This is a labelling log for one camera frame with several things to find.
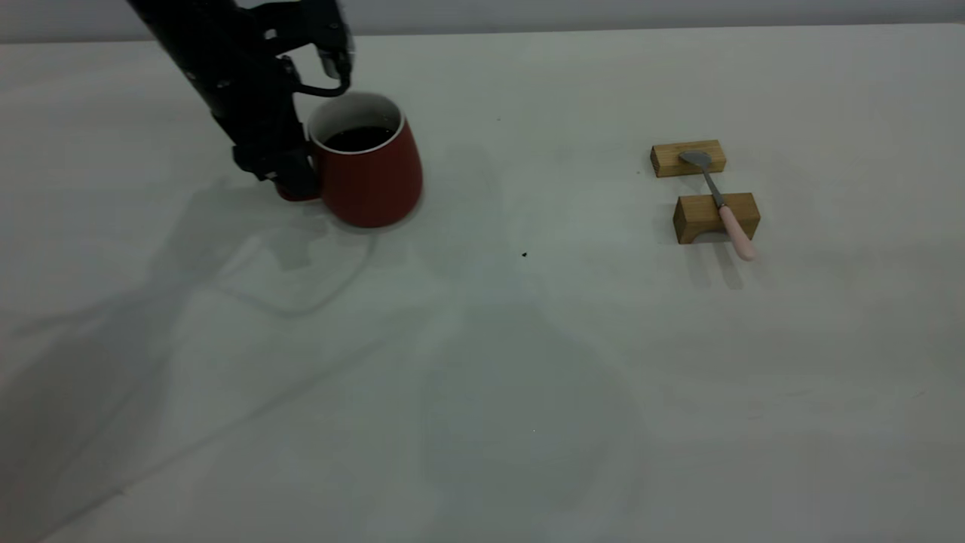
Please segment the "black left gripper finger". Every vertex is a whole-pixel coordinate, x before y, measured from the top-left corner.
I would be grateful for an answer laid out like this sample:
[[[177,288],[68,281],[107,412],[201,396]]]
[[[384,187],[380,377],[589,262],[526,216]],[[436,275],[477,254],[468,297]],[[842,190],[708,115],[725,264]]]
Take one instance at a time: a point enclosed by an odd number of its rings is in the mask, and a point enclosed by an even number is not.
[[[283,200],[320,199],[320,182],[306,148],[279,152],[273,172],[276,192]]]

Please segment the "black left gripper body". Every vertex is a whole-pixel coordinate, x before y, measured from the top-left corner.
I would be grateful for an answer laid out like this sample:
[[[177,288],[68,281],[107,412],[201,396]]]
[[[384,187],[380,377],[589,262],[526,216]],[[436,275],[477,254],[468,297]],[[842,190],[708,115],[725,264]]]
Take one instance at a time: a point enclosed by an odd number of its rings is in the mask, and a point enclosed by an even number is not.
[[[259,64],[237,54],[208,54],[203,62],[203,98],[231,138],[241,169],[273,182],[279,152],[307,148],[294,108],[293,86],[300,75],[290,56]]]

